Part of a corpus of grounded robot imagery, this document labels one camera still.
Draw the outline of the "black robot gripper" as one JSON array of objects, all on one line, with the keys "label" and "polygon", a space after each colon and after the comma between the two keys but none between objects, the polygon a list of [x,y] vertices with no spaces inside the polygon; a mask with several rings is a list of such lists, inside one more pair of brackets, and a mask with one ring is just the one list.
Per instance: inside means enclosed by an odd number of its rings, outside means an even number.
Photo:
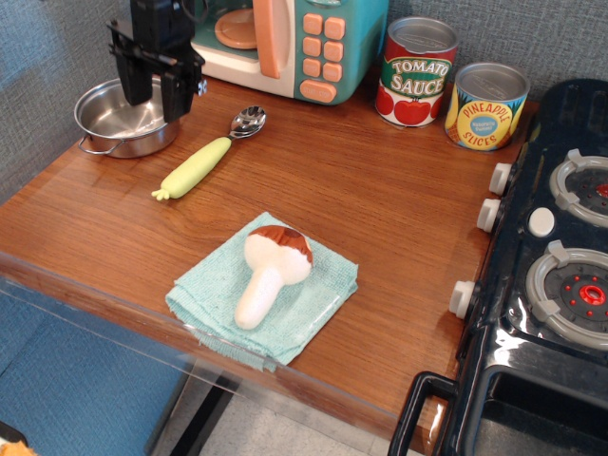
[{"label": "black robot gripper", "polygon": [[128,20],[112,19],[110,53],[117,61],[123,94],[130,105],[152,97],[152,77],[161,77],[163,118],[188,114],[195,95],[206,91],[204,59],[191,41],[208,14],[206,1],[131,1]]}]

